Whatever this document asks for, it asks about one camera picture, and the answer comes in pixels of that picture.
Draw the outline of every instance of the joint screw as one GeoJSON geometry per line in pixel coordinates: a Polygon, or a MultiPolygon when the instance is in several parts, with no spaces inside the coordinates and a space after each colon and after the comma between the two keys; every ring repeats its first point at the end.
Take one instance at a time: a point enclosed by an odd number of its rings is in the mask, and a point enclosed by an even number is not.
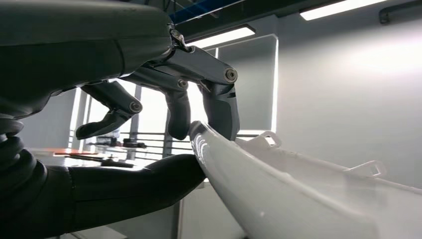
{"type": "Polygon", "coordinates": [[[229,83],[234,83],[237,80],[237,71],[233,68],[227,68],[224,73],[224,78],[229,83]]]}
{"type": "Polygon", "coordinates": [[[185,80],[182,80],[182,79],[180,79],[180,80],[177,82],[177,85],[178,85],[180,88],[182,88],[182,89],[187,89],[187,88],[188,88],[188,82],[187,82],[187,81],[185,81],[185,80]]]}
{"type": "Polygon", "coordinates": [[[130,103],[129,109],[134,113],[139,113],[142,111],[142,105],[141,103],[134,101],[130,103]]]}

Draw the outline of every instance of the metal beam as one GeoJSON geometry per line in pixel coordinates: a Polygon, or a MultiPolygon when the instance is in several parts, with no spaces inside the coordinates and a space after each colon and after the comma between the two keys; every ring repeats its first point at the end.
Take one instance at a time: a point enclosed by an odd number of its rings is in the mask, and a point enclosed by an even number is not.
{"type": "Polygon", "coordinates": [[[202,18],[181,23],[176,28],[186,40],[193,40],[268,15],[286,16],[304,8],[335,1],[338,0],[248,0],[221,9],[218,11],[219,18],[205,15],[202,18]]]}

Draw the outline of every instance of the railing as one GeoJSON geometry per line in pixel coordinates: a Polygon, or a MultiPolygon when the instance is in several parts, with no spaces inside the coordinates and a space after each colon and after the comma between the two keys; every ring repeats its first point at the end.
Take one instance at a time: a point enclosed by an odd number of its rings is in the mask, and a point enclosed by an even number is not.
{"type": "MultiPolygon", "coordinates": [[[[130,135],[129,132],[121,132],[120,134],[130,135]]],[[[146,149],[141,148],[124,148],[124,147],[104,147],[100,150],[104,153],[124,153],[126,154],[126,159],[131,160],[160,160],[175,154],[189,153],[193,154],[191,142],[189,137],[184,140],[177,140],[172,137],[169,137],[165,133],[146,133],[146,132],[136,132],[131,135],[136,134],[138,138],[137,141],[145,143],[147,145],[146,149]]],[[[238,134],[237,137],[241,139],[251,139],[258,136],[257,134],[238,134]]]]}

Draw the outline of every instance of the ceiling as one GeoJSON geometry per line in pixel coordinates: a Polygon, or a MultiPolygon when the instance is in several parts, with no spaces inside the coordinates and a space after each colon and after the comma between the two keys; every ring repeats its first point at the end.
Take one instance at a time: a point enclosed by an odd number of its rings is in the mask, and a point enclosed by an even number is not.
{"type": "Polygon", "coordinates": [[[193,8],[201,7],[201,4],[208,3],[206,8],[200,11],[208,12],[213,9],[220,10],[184,21],[176,25],[176,28],[183,33],[187,40],[192,40],[203,35],[234,27],[245,22],[258,19],[264,16],[275,14],[278,17],[298,12],[301,9],[315,7],[318,5],[336,2],[339,0],[123,0],[139,4],[147,4],[166,10],[174,22],[179,22],[191,17],[185,17],[193,8]]]}

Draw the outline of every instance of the cable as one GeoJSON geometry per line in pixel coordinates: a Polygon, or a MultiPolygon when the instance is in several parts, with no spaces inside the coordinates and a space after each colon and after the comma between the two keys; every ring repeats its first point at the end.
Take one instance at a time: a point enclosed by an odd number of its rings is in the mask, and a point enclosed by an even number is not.
{"type": "Polygon", "coordinates": [[[174,22],[176,22],[176,0],[173,0],[173,14],[174,14],[174,22]]]}
{"type": "Polygon", "coordinates": [[[168,8],[169,8],[169,6],[170,6],[170,2],[171,2],[171,0],[168,0],[166,7],[163,9],[165,12],[167,12],[167,9],[168,9],[168,8]]]}

